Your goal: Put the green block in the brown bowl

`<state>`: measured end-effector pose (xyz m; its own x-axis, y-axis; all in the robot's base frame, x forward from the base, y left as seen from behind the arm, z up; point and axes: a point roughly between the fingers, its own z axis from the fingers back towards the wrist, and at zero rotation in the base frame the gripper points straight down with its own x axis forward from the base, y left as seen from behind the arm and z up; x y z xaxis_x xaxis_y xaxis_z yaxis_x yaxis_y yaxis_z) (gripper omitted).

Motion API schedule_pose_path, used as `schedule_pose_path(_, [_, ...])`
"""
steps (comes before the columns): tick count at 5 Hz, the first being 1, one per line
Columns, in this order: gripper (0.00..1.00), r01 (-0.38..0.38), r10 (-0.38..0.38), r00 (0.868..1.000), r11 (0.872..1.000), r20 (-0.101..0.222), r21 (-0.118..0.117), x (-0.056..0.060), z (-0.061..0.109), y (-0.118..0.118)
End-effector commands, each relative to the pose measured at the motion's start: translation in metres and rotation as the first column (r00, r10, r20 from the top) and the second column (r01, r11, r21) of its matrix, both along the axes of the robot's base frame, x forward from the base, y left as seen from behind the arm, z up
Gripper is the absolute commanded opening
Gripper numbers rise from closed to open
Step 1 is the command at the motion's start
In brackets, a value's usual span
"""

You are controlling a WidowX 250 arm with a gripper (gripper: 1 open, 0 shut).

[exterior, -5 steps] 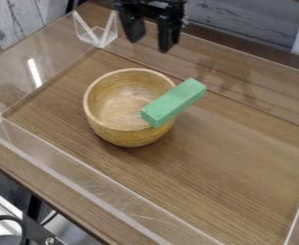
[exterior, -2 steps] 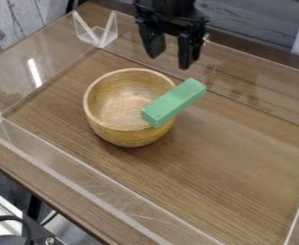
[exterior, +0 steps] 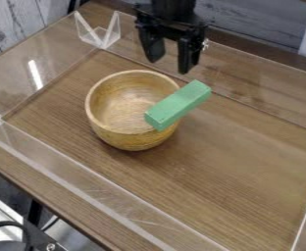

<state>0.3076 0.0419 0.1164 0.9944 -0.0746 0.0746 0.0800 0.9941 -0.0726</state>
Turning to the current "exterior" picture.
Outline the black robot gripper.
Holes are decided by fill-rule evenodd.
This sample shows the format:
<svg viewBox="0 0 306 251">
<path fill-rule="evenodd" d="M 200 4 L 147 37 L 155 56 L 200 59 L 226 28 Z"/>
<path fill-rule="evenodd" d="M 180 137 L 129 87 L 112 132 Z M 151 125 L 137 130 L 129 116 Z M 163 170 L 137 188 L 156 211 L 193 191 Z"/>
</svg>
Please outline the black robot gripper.
<svg viewBox="0 0 306 251">
<path fill-rule="evenodd" d="M 164 55 L 167 38 L 177 42 L 177 72 L 184 75 L 199 64 L 207 25 L 195 14 L 196 0 L 149 0 L 136 4 L 136 28 L 147 59 Z"/>
</svg>

